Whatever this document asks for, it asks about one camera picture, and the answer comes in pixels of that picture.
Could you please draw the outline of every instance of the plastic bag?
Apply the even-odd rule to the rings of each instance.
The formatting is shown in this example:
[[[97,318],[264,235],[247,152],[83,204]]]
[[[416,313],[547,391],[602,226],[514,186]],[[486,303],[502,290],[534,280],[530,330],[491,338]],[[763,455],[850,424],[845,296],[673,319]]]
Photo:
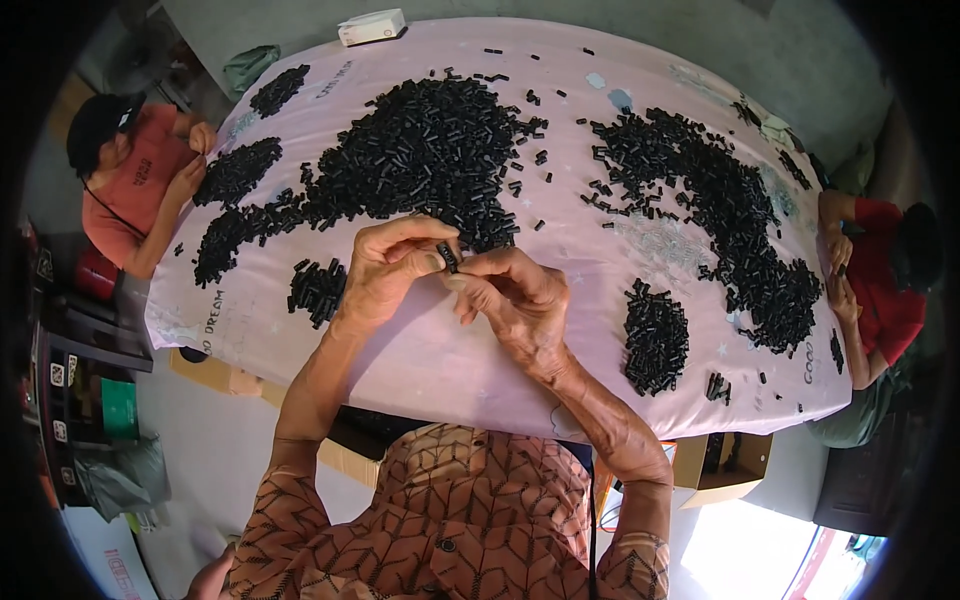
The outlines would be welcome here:
[[[224,74],[229,84],[227,96],[230,100],[239,102],[244,92],[279,58],[279,46],[257,46],[228,60]]]
[[[106,522],[170,499],[159,437],[120,442],[110,449],[77,449],[74,467],[86,499]]]

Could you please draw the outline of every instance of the hand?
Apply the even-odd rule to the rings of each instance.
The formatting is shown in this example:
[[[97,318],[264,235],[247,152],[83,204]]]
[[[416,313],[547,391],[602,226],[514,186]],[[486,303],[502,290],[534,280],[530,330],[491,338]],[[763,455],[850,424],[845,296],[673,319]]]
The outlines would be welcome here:
[[[540,383],[552,383],[569,368],[564,329],[570,291],[562,271],[538,265],[517,248],[471,256],[457,269],[444,285],[460,293],[454,312],[461,324],[482,312],[500,344]]]
[[[167,186],[164,198],[169,198],[177,208],[183,206],[197,193],[204,177],[206,177],[206,158],[204,155],[199,155],[174,175],[170,185]]]
[[[843,234],[840,227],[827,230],[827,249],[830,252],[830,274],[838,275],[840,267],[846,266],[853,255],[853,242]]]
[[[183,600],[219,600],[229,598],[229,592],[222,594],[224,579],[233,565],[236,546],[229,544],[224,553],[212,563],[200,569],[190,582],[190,589]]]
[[[190,128],[190,150],[199,155],[208,155],[217,145],[217,133],[206,121]]]
[[[388,322],[415,279],[445,268],[437,244],[456,246],[459,235],[456,228],[424,215],[360,229],[337,317],[364,332]]]
[[[859,309],[856,304],[856,294],[846,277],[830,276],[827,282],[827,298],[830,308],[837,319],[848,324],[856,323]]]

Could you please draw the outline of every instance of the white box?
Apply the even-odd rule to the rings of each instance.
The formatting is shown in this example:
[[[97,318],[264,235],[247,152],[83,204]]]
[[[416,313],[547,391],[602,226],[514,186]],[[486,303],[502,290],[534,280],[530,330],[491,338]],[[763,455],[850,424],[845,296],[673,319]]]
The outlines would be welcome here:
[[[406,30],[407,22],[401,9],[389,9],[354,16],[339,27],[340,41],[349,47],[399,37]]]

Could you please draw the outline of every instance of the red container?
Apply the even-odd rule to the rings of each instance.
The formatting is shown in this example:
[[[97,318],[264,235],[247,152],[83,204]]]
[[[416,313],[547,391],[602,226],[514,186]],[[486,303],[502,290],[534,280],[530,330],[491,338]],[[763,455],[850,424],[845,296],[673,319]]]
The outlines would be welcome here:
[[[79,292],[97,300],[109,301],[119,274],[116,265],[91,244],[80,254],[73,282]]]

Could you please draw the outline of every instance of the green box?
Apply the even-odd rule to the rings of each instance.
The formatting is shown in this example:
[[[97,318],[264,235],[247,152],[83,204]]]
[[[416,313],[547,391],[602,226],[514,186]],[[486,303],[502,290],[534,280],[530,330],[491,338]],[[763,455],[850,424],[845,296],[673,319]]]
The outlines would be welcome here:
[[[129,381],[101,379],[100,398],[104,407],[104,433],[114,440],[137,440],[136,387]]]

